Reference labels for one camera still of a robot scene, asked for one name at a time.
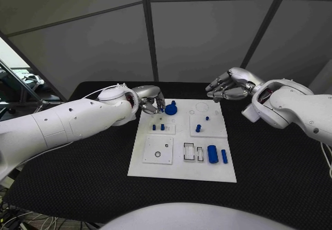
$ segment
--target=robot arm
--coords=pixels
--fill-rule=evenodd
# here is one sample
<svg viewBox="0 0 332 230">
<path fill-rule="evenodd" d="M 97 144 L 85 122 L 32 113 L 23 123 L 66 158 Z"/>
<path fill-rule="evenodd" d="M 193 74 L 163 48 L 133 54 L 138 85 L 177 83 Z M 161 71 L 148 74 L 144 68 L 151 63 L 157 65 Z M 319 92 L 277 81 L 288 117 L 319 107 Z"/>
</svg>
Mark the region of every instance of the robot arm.
<svg viewBox="0 0 332 230">
<path fill-rule="evenodd" d="M 151 105 L 154 98 L 159 108 Z M 1 121 L 0 180 L 36 154 L 134 120 L 138 106 L 147 113 L 159 113 L 164 108 L 159 87 L 143 86 L 131 90 L 125 84 L 117 85 L 102 90 L 97 101 L 82 98 Z"/>
<path fill-rule="evenodd" d="M 332 95 L 313 95 L 291 80 L 264 82 L 241 68 L 229 69 L 205 90 L 215 102 L 222 98 L 241 100 L 250 94 L 251 104 L 242 115 L 251 122 L 263 118 L 276 128 L 286 128 L 294 122 L 310 138 L 332 145 Z"/>
</svg>

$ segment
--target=robotic hand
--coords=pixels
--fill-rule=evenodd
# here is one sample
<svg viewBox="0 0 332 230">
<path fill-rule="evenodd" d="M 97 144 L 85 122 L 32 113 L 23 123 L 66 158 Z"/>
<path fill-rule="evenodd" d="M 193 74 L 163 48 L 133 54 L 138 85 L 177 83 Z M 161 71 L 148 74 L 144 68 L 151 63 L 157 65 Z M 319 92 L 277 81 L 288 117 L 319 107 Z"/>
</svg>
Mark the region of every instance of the robotic hand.
<svg viewBox="0 0 332 230">
<path fill-rule="evenodd" d="M 251 104 L 242 111 L 245 118 L 260 118 L 276 128 L 294 122 L 306 135 L 332 145 L 332 95 L 313 95 L 293 80 L 264 82 L 245 69 L 231 68 L 205 88 L 208 97 L 241 100 L 250 94 Z"/>
<path fill-rule="evenodd" d="M 122 84 L 101 90 L 97 100 L 84 97 L 0 122 L 0 180 L 36 154 L 133 121 L 138 106 L 148 114 L 164 109 L 163 94 L 156 86 L 128 89 Z"/>
</svg>

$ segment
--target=white platform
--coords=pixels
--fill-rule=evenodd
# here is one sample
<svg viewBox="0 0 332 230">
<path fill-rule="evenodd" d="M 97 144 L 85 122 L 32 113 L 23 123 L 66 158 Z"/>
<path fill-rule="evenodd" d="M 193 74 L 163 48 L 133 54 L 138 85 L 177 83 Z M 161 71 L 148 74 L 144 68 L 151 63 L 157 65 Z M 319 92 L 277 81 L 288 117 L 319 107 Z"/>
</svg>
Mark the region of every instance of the white platform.
<svg viewBox="0 0 332 230">
<path fill-rule="evenodd" d="M 166 99 L 166 104 L 170 104 L 172 100 L 176 101 L 177 113 L 174 115 L 157 114 L 148 115 L 141 113 L 138 129 L 134 140 L 131 162 L 128 168 L 128 176 L 141 177 L 159 177 L 172 179 L 186 179 L 199 181 L 216 181 L 216 182 L 237 182 L 232 156 L 228 146 L 225 122 L 221 113 L 219 104 L 212 100 L 185 100 L 185 99 Z M 190 120 L 192 126 L 196 126 L 196 122 L 200 122 L 200 132 L 195 133 L 196 137 L 190 136 Z M 160 124 L 174 124 L 176 134 L 166 132 L 160 134 L 151 131 L 151 125 L 156 127 Z M 146 149 L 146 142 L 148 137 L 160 137 L 154 141 L 156 145 L 148 150 L 150 154 L 148 162 Z M 172 164 L 161 160 L 161 156 L 167 156 L 163 152 L 166 148 L 166 139 L 172 138 L 173 141 L 173 156 Z M 195 162 L 183 161 L 183 144 L 193 143 L 195 150 L 202 147 L 203 162 L 198 162 L 198 156 Z M 215 145 L 218 151 L 219 162 L 211 164 L 208 161 L 208 146 Z M 221 157 L 221 150 L 226 151 L 228 164 L 224 164 Z"/>
</svg>

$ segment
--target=black tablecloth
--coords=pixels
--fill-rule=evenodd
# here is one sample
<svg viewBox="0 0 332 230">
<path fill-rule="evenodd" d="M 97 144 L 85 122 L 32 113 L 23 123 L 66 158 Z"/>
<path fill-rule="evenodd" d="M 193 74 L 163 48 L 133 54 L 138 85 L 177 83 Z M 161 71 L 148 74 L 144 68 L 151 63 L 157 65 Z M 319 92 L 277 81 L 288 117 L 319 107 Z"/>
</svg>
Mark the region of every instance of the black tablecloth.
<svg viewBox="0 0 332 230">
<path fill-rule="evenodd" d="M 84 82 L 79 99 L 114 82 Z M 208 99 L 203 83 L 151 84 L 166 98 Z M 128 177 L 137 119 L 32 160 L 4 200 L 34 212 L 108 222 L 137 208 L 196 202 L 261 215 L 296 229 L 332 229 L 332 181 L 319 142 L 291 124 L 284 130 L 241 115 L 250 98 L 221 102 L 237 183 Z"/>
</svg>

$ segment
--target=blue object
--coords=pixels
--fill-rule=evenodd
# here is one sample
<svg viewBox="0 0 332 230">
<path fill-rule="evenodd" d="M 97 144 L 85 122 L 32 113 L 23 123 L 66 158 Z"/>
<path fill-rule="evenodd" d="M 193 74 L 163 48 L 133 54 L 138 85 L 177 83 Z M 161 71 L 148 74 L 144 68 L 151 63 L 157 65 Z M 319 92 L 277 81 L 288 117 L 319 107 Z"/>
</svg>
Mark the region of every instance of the blue object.
<svg viewBox="0 0 332 230">
<path fill-rule="evenodd" d="M 196 127 L 196 132 L 198 133 L 200 132 L 200 125 L 198 125 L 198 127 Z"/>
<path fill-rule="evenodd" d="M 209 155 L 209 163 L 211 164 L 218 163 L 219 160 L 218 160 L 216 146 L 215 145 L 208 146 L 208 155 Z"/>
<path fill-rule="evenodd" d="M 226 160 L 226 151 L 225 150 L 221 151 L 221 156 L 222 156 L 222 161 L 226 164 L 228 160 Z"/>
<path fill-rule="evenodd" d="M 176 112 L 177 112 L 176 103 L 174 103 L 174 101 L 172 101 L 172 104 L 166 105 L 164 113 L 166 113 L 167 115 L 174 115 Z"/>
</svg>

